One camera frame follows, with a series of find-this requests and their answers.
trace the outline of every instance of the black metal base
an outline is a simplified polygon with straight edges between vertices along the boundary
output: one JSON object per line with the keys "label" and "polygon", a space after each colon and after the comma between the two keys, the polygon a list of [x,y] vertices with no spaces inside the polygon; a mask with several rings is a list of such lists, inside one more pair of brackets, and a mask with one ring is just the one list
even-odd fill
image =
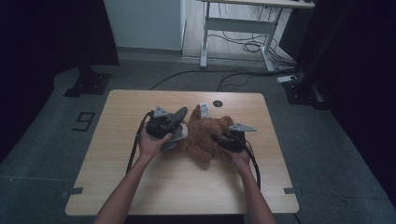
{"label": "black metal base", "polygon": [[64,93],[64,97],[79,97],[81,94],[102,95],[111,79],[110,74],[94,73],[91,67],[79,67],[81,75],[72,89]]}
{"label": "black metal base", "polygon": [[291,105],[312,105],[318,110],[328,110],[324,102],[319,102],[312,90],[302,89],[299,83],[283,83],[286,96]]}

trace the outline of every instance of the person's left arm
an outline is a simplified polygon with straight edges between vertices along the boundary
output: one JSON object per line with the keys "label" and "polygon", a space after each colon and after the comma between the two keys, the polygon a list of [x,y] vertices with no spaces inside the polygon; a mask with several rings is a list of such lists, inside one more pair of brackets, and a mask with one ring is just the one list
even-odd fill
{"label": "person's left arm", "polygon": [[160,151],[161,146],[171,138],[171,135],[169,133],[163,139],[156,139],[146,133],[146,128],[142,130],[139,138],[139,158],[108,197],[93,223],[123,223],[125,221],[146,167]]}

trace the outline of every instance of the toy label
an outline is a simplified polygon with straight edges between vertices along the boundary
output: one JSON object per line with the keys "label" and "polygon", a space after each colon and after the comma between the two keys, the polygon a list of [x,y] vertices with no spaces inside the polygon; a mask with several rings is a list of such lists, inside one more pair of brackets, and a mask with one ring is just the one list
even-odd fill
{"label": "toy label", "polygon": [[201,108],[201,119],[209,117],[209,105],[207,103],[199,104]]}

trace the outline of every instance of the white wall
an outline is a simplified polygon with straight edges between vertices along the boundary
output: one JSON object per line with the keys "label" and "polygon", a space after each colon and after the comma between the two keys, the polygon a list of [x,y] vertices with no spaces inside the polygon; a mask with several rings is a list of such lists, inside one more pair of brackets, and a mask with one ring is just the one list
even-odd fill
{"label": "white wall", "polygon": [[105,0],[117,47],[181,50],[186,0]]}

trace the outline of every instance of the plush toy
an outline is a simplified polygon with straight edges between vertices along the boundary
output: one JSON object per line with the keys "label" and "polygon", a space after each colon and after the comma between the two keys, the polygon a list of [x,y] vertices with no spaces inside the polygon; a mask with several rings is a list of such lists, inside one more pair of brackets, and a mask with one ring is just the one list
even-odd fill
{"label": "plush toy", "polygon": [[196,106],[187,123],[189,135],[177,143],[175,150],[187,150],[195,159],[210,162],[213,156],[228,157],[219,144],[212,139],[212,134],[221,135],[233,125],[229,116],[221,119],[201,118],[201,108]]}

